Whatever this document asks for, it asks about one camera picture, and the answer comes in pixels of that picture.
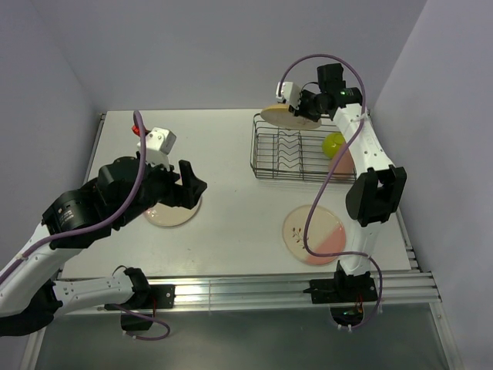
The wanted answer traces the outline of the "green ceramic bowl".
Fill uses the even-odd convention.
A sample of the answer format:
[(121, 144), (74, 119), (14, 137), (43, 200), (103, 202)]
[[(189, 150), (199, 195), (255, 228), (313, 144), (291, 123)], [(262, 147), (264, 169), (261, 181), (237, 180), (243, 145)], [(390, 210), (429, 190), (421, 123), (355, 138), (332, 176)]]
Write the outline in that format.
[(321, 149), (327, 158), (332, 159), (344, 144), (345, 139), (341, 133), (330, 133), (324, 138)]

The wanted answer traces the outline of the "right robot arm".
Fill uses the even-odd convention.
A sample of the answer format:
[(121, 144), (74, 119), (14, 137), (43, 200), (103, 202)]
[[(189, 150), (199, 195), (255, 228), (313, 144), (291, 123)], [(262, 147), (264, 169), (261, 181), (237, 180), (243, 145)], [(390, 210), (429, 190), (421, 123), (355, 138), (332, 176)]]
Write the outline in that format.
[(341, 149), (349, 151), (354, 162), (356, 180), (345, 198), (354, 221), (353, 237), (347, 242), (347, 254), (339, 257), (339, 268), (345, 274), (333, 283), (335, 295), (348, 301), (361, 288), (357, 278), (369, 273), (377, 235), (397, 210), (407, 173), (384, 152), (367, 112), (363, 88), (346, 86), (343, 73), (340, 63), (319, 66), (319, 93), (300, 89), (289, 111), (313, 122), (328, 116), (343, 135)]

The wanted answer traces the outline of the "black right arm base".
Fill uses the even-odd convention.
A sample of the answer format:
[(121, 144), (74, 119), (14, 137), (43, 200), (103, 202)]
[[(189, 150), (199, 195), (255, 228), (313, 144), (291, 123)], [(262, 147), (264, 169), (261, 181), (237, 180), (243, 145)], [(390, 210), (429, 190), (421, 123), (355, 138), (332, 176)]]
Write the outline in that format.
[(303, 293), (310, 295), (313, 304), (374, 302), (378, 298), (373, 278), (355, 285), (336, 281), (335, 278), (313, 279)]

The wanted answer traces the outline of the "pink cup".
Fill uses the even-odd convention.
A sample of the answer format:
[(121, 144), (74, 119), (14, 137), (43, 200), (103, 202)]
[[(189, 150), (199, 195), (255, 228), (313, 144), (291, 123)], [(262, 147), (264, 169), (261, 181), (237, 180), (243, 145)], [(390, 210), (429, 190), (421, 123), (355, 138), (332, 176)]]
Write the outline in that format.
[(336, 158), (339, 156), (339, 154), (342, 152), (343, 147), (341, 147), (335, 154), (334, 157), (330, 160), (329, 162), (329, 167), (328, 170), (333, 173), (334, 176), (336, 175), (342, 175), (342, 176), (350, 176), (354, 174), (354, 161), (353, 158), (350, 154), (349, 150), (346, 150), (342, 157), (340, 158), (340, 161), (336, 165), (335, 169), (333, 169), (334, 164), (336, 162)]

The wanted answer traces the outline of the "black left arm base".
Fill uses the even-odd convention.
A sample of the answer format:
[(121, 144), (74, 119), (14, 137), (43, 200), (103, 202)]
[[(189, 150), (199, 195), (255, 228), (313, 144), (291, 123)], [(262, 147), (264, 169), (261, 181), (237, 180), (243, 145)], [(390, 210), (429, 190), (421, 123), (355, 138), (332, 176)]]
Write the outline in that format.
[(129, 310), (152, 310), (173, 308), (176, 286), (174, 284), (152, 284), (146, 293), (137, 294), (121, 304)]

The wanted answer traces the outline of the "yellow cream plate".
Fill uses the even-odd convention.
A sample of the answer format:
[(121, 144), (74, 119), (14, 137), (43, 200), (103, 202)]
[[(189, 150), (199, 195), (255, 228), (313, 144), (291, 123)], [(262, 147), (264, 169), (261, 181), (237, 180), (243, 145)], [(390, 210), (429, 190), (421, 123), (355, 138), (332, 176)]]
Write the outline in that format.
[(265, 107), (261, 110), (260, 117), (271, 125), (288, 130), (316, 130), (322, 124), (320, 119), (314, 122), (302, 116), (295, 116), (286, 104)]

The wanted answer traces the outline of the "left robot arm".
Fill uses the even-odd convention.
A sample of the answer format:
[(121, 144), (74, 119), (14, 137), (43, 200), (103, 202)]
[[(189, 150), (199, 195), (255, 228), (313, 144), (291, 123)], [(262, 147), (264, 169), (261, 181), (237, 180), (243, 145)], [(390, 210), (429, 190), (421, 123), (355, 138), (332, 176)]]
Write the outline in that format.
[(55, 318), (104, 305), (141, 308), (151, 288), (141, 269), (110, 277), (57, 281), (66, 261), (157, 204), (194, 208), (206, 190), (190, 162), (179, 172), (124, 156), (102, 166), (97, 177), (57, 198), (42, 215), (30, 241), (1, 272), (1, 335), (30, 335)]

